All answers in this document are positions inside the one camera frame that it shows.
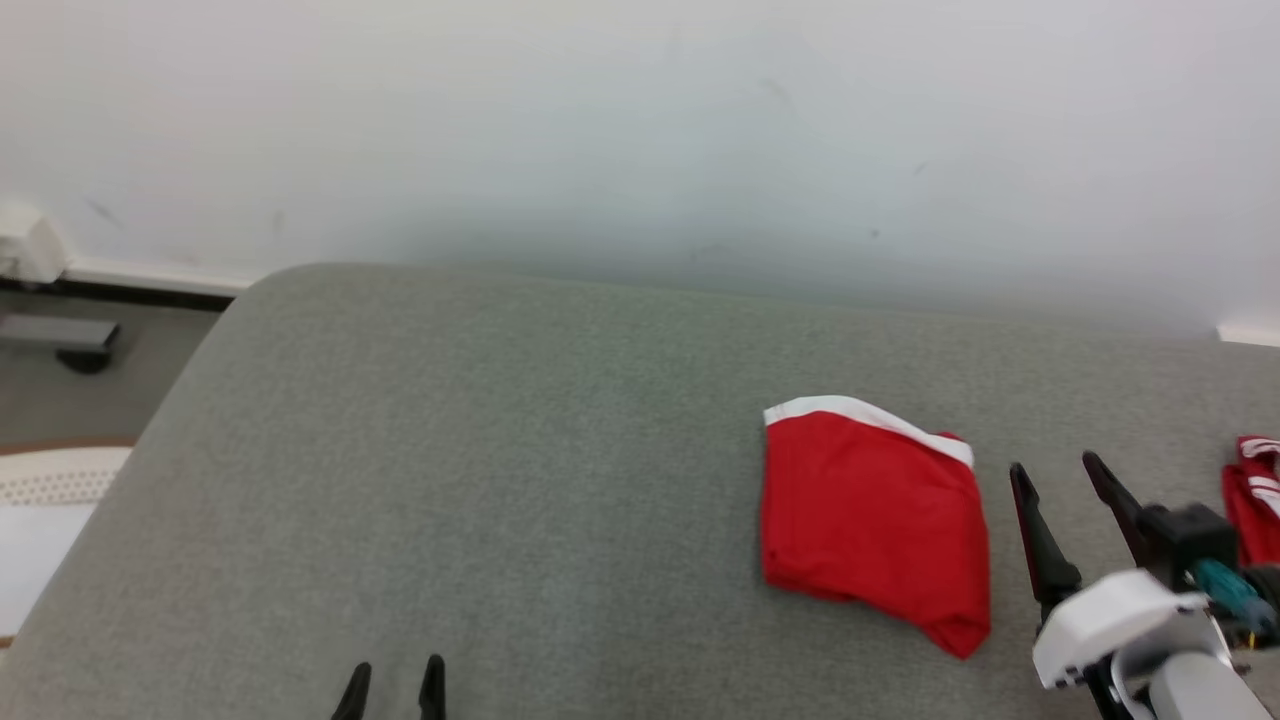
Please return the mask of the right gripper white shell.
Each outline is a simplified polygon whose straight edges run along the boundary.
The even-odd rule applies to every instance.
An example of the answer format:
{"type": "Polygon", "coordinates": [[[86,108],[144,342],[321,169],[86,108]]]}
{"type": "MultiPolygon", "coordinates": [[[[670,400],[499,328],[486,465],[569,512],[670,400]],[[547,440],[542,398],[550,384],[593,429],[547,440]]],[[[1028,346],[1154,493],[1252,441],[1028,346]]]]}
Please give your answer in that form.
{"type": "MultiPolygon", "coordinates": [[[[1094,451],[1083,454],[1083,466],[1133,561],[1148,562],[1149,544],[1139,525],[1142,503],[1094,451]]],[[[1225,635],[1210,614],[1208,596],[1175,593],[1146,570],[1116,571],[1080,591],[1082,574],[1059,547],[1027,469],[1012,462],[1009,479],[1030,588],[1039,605],[1042,629],[1032,662],[1043,688],[1075,685],[1088,667],[1105,660],[1111,662],[1105,675],[1115,685],[1153,679],[1181,656],[1204,656],[1210,664],[1234,669],[1225,635]]]]}

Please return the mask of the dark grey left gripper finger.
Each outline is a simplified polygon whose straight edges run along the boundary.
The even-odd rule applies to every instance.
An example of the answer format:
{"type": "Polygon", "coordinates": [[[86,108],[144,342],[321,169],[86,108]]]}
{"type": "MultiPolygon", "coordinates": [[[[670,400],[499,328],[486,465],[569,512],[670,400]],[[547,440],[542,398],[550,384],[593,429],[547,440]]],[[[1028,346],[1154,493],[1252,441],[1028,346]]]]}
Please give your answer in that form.
{"type": "Polygon", "coordinates": [[[333,711],[330,720],[361,720],[369,701],[372,679],[372,665],[358,664],[349,675],[346,689],[333,711]]]}
{"type": "Polygon", "coordinates": [[[445,720],[445,660],[433,653],[419,689],[419,711],[422,720],[445,720]]]}

